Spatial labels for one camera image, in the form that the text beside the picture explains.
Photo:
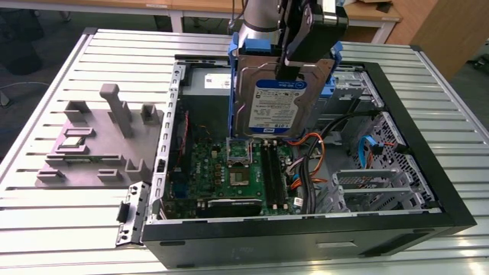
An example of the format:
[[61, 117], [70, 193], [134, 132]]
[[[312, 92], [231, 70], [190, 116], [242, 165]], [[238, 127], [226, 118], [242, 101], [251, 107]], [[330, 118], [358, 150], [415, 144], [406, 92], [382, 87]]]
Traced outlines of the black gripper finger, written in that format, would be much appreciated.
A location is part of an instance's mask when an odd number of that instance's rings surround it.
[[275, 79], [295, 81], [303, 66], [303, 61], [290, 61], [287, 56], [282, 56], [275, 68]]

